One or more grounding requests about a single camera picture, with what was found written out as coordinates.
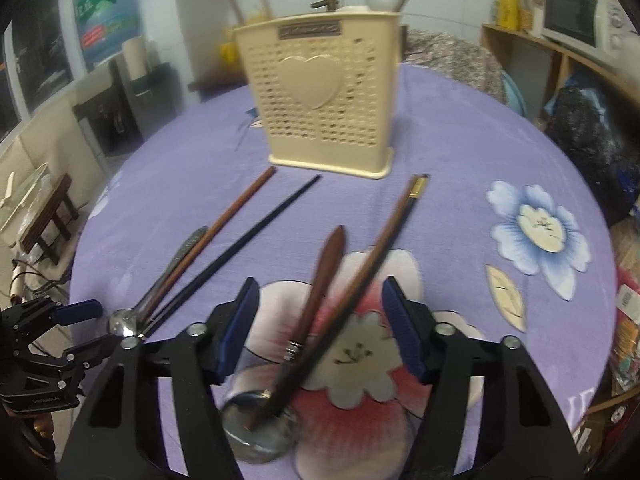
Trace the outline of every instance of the faucet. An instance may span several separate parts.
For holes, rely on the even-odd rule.
[[[327,12],[334,12],[340,6],[340,0],[321,0],[311,4],[312,9],[319,9],[324,6],[326,6]]]

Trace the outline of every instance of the heart emblem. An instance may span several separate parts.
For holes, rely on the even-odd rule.
[[[338,93],[343,72],[340,61],[326,55],[309,59],[291,56],[278,64],[280,86],[312,110],[326,104]]]

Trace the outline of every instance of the screw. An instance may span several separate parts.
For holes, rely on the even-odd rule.
[[[138,341],[139,339],[136,336],[130,335],[120,342],[120,346],[122,346],[125,350],[131,350],[138,346]]]
[[[204,323],[193,323],[187,327],[187,334],[196,337],[207,333],[207,325]]]
[[[521,341],[514,335],[508,335],[502,340],[502,344],[511,350],[515,350],[516,348],[520,348],[522,346]]]
[[[451,323],[438,323],[436,325],[436,332],[440,335],[454,335],[456,333],[456,327]]]

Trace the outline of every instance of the leaf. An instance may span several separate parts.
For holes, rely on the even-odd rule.
[[[521,332],[526,332],[525,305],[518,287],[500,269],[496,269],[491,265],[485,265],[484,268],[495,306],[498,307],[504,319],[511,325]]]

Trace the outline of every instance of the white microwave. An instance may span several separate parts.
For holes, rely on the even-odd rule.
[[[613,65],[631,26],[616,0],[545,0],[542,35]]]

